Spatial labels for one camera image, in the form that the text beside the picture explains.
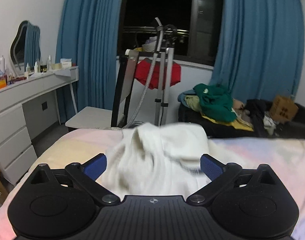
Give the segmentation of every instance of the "wavy mirror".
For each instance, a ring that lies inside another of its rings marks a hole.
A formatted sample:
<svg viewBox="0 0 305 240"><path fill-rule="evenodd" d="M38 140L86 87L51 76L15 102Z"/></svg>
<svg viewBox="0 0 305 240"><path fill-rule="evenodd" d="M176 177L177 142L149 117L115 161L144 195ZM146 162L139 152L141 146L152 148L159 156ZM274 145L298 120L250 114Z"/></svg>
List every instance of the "wavy mirror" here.
<svg viewBox="0 0 305 240"><path fill-rule="evenodd" d="M17 35L10 48L10 57L14 67L22 67L26 70L27 63L30 67L35 65L36 60L40 60L40 28L23 21L18 28Z"/></svg>

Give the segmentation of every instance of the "yellow clothing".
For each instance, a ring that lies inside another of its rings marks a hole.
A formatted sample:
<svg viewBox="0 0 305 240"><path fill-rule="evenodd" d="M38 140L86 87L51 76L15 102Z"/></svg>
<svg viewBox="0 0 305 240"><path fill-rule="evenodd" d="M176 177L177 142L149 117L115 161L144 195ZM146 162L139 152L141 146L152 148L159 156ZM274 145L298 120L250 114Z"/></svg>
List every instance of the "yellow clothing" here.
<svg viewBox="0 0 305 240"><path fill-rule="evenodd" d="M245 131L251 131L253 132L254 130L249 127L248 125L242 123L239 118L235 119L233 122L217 122L216 120L214 119L211 119L205 115L202 114L202 117L213 122L213 123L217 123L217 124L222 124L222 125L225 125L225 126L232 126L234 127L235 129L238 129L238 130L245 130Z"/></svg>

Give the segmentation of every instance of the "circular pad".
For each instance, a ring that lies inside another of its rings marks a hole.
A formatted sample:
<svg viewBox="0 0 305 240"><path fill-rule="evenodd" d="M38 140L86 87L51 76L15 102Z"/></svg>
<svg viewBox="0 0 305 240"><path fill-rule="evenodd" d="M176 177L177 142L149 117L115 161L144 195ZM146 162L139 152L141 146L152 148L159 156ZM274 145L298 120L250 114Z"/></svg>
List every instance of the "circular pad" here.
<svg viewBox="0 0 305 240"><path fill-rule="evenodd" d="M211 212L227 231L254 239L290 234L299 214L285 189L268 184L225 191L214 199Z"/></svg>
<svg viewBox="0 0 305 240"><path fill-rule="evenodd" d="M29 239L59 239L85 228L95 214L95 204L81 190L56 185L34 185L34 192L18 192L8 208L17 234Z"/></svg>
<svg viewBox="0 0 305 240"><path fill-rule="evenodd" d="M36 198L30 209L41 217L51 217L62 213L67 208L67 201L58 196L43 196Z"/></svg>
<svg viewBox="0 0 305 240"><path fill-rule="evenodd" d="M239 208L252 217L266 217L276 211L276 204L262 196L248 196L239 201Z"/></svg>

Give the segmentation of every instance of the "white desk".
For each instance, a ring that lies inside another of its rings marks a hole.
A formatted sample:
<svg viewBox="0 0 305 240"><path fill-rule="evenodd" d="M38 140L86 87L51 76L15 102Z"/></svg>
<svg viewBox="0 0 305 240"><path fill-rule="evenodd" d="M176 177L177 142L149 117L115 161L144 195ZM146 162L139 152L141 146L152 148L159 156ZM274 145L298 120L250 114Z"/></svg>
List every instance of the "white desk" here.
<svg viewBox="0 0 305 240"><path fill-rule="evenodd" d="M30 77L0 89L0 171L11 184L16 184L37 159L26 127L22 104L54 91L60 122L56 89L69 84L77 113L72 83L78 81L78 74L78 67L71 67Z"/></svg>

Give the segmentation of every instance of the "wall outlet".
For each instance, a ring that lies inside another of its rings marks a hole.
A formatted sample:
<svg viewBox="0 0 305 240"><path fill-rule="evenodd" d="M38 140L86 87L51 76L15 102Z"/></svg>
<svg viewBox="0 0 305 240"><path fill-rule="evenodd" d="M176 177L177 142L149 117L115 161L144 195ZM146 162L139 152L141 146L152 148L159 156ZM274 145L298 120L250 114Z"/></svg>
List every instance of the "wall outlet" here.
<svg viewBox="0 0 305 240"><path fill-rule="evenodd" d="M42 103L41 108L43 111L45 111L48 108L47 102Z"/></svg>

